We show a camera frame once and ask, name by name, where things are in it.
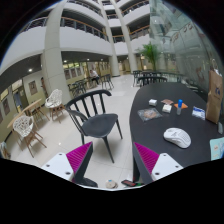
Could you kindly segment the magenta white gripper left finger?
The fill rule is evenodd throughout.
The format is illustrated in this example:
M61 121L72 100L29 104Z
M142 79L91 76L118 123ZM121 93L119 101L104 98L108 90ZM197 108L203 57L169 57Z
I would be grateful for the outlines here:
M59 152L42 169L65 180L81 183L93 153L93 143L89 142L65 154Z

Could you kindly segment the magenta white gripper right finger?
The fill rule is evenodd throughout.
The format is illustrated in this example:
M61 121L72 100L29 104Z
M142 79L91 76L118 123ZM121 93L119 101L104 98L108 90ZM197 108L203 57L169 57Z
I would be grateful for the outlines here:
M134 143L133 156L143 181L156 181L182 169L182 166L167 153Z

